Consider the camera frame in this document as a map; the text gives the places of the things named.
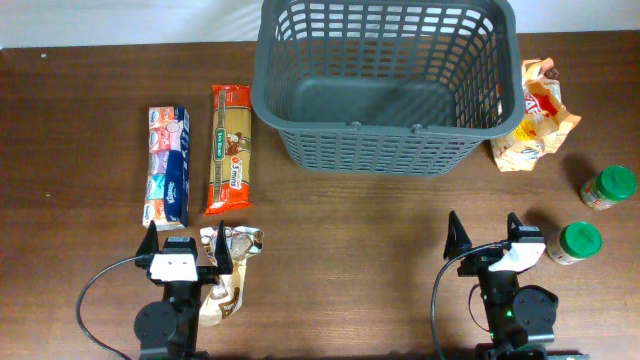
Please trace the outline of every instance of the spice jar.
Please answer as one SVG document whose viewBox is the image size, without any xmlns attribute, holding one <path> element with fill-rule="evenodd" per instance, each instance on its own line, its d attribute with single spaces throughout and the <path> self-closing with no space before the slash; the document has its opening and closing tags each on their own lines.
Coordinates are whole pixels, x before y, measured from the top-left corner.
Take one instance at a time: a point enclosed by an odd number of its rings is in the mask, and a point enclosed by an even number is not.
<svg viewBox="0 0 640 360">
<path fill-rule="evenodd" d="M 580 190 L 585 204 L 596 210 L 604 210 L 627 200 L 638 189 L 636 177 L 624 166 L 614 165 L 589 179 Z"/>
<path fill-rule="evenodd" d="M 600 251 L 602 236 L 588 222 L 573 223 L 547 243 L 547 254 L 561 265 L 571 265 L 590 258 Z"/>
</svg>

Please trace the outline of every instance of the spaghetti package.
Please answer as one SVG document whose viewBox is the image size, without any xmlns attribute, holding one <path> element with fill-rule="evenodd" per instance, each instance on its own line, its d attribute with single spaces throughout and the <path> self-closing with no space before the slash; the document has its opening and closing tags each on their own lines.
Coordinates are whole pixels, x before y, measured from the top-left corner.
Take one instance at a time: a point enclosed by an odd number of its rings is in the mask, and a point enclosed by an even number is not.
<svg viewBox="0 0 640 360">
<path fill-rule="evenodd" d="M 246 226 L 235 228 L 226 227 L 225 235 L 229 255 L 233 261 L 233 273 L 220 275 L 220 283 L 214 285 L 200 306 L 200 326 L 212 326 L 242 306 L 242 294 L 244 292 L 244 277 L 247 271 L 247 259 L 262 251 L 262 239 L 264 233 L 260 229 Z M 207 257 L 214 265 L 217 265 L 215 253 L 215 239 L 218 236 L 217 228 L 200 229 L 200 239 L 204 245 Z"/>
<path fill-rule="evenodd" d="M 522 65 L 525 115 L 509 135 L 491 140 L 500 171 L 531 171 L 538 160 L 553 154 L 580 122 L 561 103 L 553 60 L 527 60 Z"/>
<path fill-rule="evenodd" d="M 213 85 L 212 88 L 213 146 L 207 215 L 251 205 L 251 89 L 242 85 Z"/>
</svg>

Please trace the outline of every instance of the wooden table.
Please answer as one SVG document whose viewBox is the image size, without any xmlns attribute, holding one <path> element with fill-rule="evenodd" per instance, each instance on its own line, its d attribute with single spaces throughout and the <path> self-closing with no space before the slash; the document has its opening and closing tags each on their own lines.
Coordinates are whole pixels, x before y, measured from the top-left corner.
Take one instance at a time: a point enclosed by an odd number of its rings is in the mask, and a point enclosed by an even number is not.
<svg viewBox="0 0 640 360">
<path fill-rule="evenodd" d="M 640 33 L 523 35 L 520 46 L 523 59 L 554 57 L 563 99 L 583 116 L 534 172 L 500 173 L 484 145 L 436 178 L 309 172 L 254 118 L 254 206 L 218 217 L 202 215 L 210 85 L 250 83 L 254 43 L 2 50 L 0 357 L 113 358 L 81 333 L 75 301 L 91 276 L 142 240 L 147 107 L 181 104 L 191 115 L 190 226 L 161 237 L 198 238 L 221 219 L 266 234 L 248 263 L 242 309 L 201 328 L 198 348 L 250 357 L 432 352 L 428 303 L 455 209 L 476 244 L 504 239 L 510 211 L 548 233 L 595 224 L 605 239 L 598 256 L 570 267 L 545 256 L 520 282 L 560 298 L 550 349 L 637 359 L 640 196 L 596 212 L 577 189 L 610 164 L 640 169 Z M 489 341 L 467 311 L 474 283 L 451 271 L 440 287 L 446 347 Z M 90 290 L 84 318 L 99 339 L 137 358 L 133 319 L 160 296 L 127 265 Z M 477 295 L 472 310 L 486 323 Z"/>
</svg>

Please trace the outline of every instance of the crumpled snack bag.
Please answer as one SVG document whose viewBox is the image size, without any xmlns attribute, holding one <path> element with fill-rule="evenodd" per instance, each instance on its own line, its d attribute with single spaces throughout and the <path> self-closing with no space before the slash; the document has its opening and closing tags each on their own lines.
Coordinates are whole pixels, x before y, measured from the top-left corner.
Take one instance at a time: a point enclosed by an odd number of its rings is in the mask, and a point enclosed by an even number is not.
<svg viewBox="0 0 640 360">
<path fill-rule="evenodd" d="M 546 154 L 553 154 L 580 122 L 560 102 L 560 85 L 553 60 L 523 62 L 525 115 L 509 135 L 491 140 L 500 171 L 531 171 Z"/>
<path fill-rule="evenodd" d="M 229 254 L 233 261 L 233 273 L 220 275 L 220 283 L 214 285 L 200 306 L 200 326 L 213 326 L 235 313 L 242 306 L 244 277 L 247 259 L 262 251 L 264 233 L 260 229 L 246 226 L 226 227 L 225 235 Z M 207 257 L 217 265 L 214 257 L 217 228 L 200 229 L 200 240 Z"/>
</svg>

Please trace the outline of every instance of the snack bag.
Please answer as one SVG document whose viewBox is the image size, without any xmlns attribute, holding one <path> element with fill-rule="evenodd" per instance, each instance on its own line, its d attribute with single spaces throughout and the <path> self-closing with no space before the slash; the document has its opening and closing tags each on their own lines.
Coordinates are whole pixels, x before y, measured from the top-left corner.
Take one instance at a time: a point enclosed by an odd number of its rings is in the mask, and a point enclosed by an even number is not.
<svg viewBox="0 0 640 360">
<path fill-rule="evenodd" d="M 233 273 L 220 275 L 220 284 L 214 285 L 200 306 L 200 326 L 213 326 L 226 319 L 242 306 L 244 276 L 247 271 L 247 259 L 262 251 L 264 233 L 255 228 L 238 226 L 226 227 L 225 235 L 229 254 L 233 261 Z M 200 239 L 207 257 L 217 265 L 214 257 L 217 228 L 203 228 Z"/>
<path fill-rule="evenodd" d="M 242 85 L 213 85 L 212 88 L 213 146 L 207 215 L 251 205 L 251 89 Z"/>
<path fill-rule="evenodd" d="M 149 108 L 149 170 L 142 225 L 158 231 L 187 226 L 189 114 L 183 107 Z"/>
<path fill-rule="evenodd" d="M 509 135 L 491 140 L 500 171 L 531 171 L 545 154 L 555 153 L 580 117 L 569 113 L 560 102 L 560 85 L 553 60 L 523 62 L 525 115 Z"/>
</svg>

